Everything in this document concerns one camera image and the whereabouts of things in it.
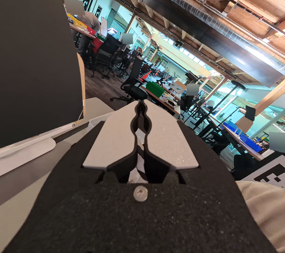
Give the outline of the yellow bins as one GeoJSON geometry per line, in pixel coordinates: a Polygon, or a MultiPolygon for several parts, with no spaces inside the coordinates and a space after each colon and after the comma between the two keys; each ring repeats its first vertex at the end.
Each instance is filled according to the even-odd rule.
{"type": "Polygon", "coordinates": [[[67,17],[69,20],[73,21],[73,25],[78,26],[78,27],[82,26],[84,28],[87,28],[87,25],[79,21],[76,17],[72,16],[71,14],[67,13],[67,17]]]}

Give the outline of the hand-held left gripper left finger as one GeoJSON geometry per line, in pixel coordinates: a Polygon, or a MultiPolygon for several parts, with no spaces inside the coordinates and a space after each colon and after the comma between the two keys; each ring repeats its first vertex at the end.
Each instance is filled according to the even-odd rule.
{"type": "Polygon", "coordinates": [[[137,165],[136,131],[140,108],[140,102],[133,101],[113,111],[92,129],[96,131],[95,140],[83,162],[83,169],[100,170],[104,174],[114,172],[120,183],[128,183],[130,172],[137,165]]]}

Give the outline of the black office chair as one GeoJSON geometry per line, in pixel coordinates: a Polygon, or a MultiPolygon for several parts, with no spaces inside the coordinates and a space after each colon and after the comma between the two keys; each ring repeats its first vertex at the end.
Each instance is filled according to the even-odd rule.
{"type": "Polygon", "coordinates": [[[133,101],[143,101],[147,99],[148,94],[140,88],[140,86],[143,85],[143,82],[139,80],[140,70],[142,67],[143,59],[136,58],[134,60],[132,70],[130,72],[129,77],[126,81],[121,85],[121,90],[123,90],[126,94],[126,96],[120,96],[119,98],[110,98],[110,101],[113,100],[119,100],[127,102],[127,104],[133,102],[133,101]]]}
{"type": "Polygon", "coordinates": [[[107,34],[107,37],[103,44],[99,47],[98,51],[95,54],[95,58],[93,61],[93,69],[91,78],[94,78],[95,71],[97,71],[97,66],[102,65],[102,71],[98,70],[98,72],[102,75],[103,79],[110,80],[109,73],[112,70],[113,62],[116,57],[117,50],[120,50],[122,43],[117,40],[111,34],[107,34]]]}

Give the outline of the grey desk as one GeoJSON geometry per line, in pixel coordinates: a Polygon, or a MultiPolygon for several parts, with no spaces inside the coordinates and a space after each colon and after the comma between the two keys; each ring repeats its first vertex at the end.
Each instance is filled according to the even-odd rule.
{"type": "Polygon", "coordinates": [[[86,113],[75,130],[53,137],[55,148],[22,166],[4,174],[0,179],[0,249],[12,240],[26,220],[47,177],[60,158],[85,134],[89,120],[114,110],[99,98],[86,101],[86,113]]]}

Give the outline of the wooden table with clutter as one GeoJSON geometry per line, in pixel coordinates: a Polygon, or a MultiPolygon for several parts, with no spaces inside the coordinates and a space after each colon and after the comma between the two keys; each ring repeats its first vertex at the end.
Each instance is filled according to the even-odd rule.
{"type": "Polygon", "coordinates": [[[92,38],[92,39],[95,39],[95,38],[96,38],[94,35],[91,35],[90,33],[84,31],[83,29],[76,27],[76,26],[75,26],[74,24],[72,24],[72,23],[69,23],[69,26],[70,26],[71,29],[73,29],[73,30],[75,30],[75,31],[77,31],[77,32],[79,32],[79,33],[81,33],[81,34],[83,34],[83,35],[86,35],[86,36],[89,37],[89,38],[92,38]]]}

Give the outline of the black and white marker poster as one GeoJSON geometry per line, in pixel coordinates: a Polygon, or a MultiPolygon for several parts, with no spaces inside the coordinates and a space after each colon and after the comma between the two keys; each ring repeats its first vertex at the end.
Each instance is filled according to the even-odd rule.
{"type": "Polygon", "coordinates": [[[285,188],[285,154],[268,149],[262,157],[254,171],[241,181],[262,182],[285,188]]]}

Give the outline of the distant blue bins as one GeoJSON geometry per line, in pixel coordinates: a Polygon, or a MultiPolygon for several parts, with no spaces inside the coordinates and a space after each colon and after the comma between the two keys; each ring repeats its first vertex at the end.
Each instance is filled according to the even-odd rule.
{"type": "Polygon", "coordinates": [[[244,132],[242,132],[240,129],[237,130],[236,124],[234,124],[231,120],[228,123],[223,122],[221,126],[226,127],[229,130],[231,130],[233,133],[235,133],[240,141],[242,141],[248,147],[253,149],[255,152],[262,151],[262,148],[259,145],[257,145],[253,140],[249,139],[249,137],[245,135],[244,132]]]}

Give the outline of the long silver ceiling duct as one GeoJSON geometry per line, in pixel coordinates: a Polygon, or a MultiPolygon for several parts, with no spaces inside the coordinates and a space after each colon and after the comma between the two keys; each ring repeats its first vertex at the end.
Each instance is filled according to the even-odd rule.
{"type": "Polygon", "coordinates": [[[257,59],[284,74],[284,54],[199,0],[171,0],[257,59]]]}

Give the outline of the white flat device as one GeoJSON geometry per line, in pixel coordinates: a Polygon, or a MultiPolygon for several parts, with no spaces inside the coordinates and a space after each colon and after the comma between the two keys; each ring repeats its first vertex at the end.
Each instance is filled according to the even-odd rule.
{"type": "Polygon", "coordinates": [[[53,150],[55,146],[55,140],[48,138],[0,158],[0,176],[53,150]]]}

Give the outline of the black board with wooden rim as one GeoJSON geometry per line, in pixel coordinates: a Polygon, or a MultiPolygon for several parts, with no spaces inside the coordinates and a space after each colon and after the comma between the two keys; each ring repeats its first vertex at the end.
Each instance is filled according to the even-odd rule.
{"type": "Polygon", "coordinates": [[[1,148],[83,118],[62,0],[1,0],[1,148]]]}

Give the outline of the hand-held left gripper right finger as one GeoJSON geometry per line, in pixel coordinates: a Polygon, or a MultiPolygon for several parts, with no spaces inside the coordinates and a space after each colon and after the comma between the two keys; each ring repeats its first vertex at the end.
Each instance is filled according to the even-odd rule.
{"type": "Polygon", "coordinates": [[[144,100],[144,171],[149,183],[162,183],[169,172],[199,167],[199,163],[179,125],[167,111],[144,100]]]}

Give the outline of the clear plastic bin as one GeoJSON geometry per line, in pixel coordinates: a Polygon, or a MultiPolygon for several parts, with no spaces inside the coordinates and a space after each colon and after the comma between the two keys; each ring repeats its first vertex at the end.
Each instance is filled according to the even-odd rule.
{"type": "MultiPolygon", "coordinates": [[[[92,130],[99,122],[105,121],[109,116],[112,115],[112,112],[95,117],[89,120],[89,124],[87,127],[87,133],[92,130]]],[[[146,180],[146,175],[144,172],[144,159],[142,157],[143,150],[144,150],[144,138],[145,133],[142,131],[141,128],[138,128],[136,131],[136,136],[138,139],[138,146],[140,149],[138,150],[138,158],[137,158],[137,165],[136,167],[130,172],[128,183],[148,183],[146,180]]]]}

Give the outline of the green bins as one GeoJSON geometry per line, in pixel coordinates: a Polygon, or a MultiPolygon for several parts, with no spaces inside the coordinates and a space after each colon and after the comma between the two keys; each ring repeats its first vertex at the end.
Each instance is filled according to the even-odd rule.
{"type": "Polygon", "coordinates": [[[158,98],[166,92],[163,87],[152,81],[147,82],[145,88],[158,98]]]}

